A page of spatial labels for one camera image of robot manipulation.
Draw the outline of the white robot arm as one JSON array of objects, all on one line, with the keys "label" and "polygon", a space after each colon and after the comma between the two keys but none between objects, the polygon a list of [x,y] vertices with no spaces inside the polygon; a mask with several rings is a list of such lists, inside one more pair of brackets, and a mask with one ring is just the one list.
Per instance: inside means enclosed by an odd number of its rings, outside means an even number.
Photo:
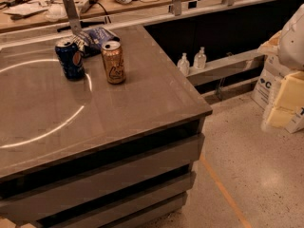
[{"label": "white robot arm", "polygon": [[282,65],[304,70],[304,4],[281,30],[277,55]]}]

